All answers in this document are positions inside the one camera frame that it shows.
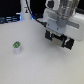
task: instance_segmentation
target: black cable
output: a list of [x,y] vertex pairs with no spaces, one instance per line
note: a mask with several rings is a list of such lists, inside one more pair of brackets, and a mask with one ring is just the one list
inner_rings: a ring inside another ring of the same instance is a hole
[[29,8],[29,6],[28,6],[28,1],[27,1],[27,0],[25,0],[25,1],[26,1],[27,8],[28,8],[29,13],[31,14],[31,16],[32,16],[37,22],[39,22],[40,24],[42,24],[43,26],[45,26],[45,23],[44,23],[44,22],[41,22],[41,21],[37,20],[37,18],[32,14],[32,12],[31,12],[31,10],[30,10],[30,8]]

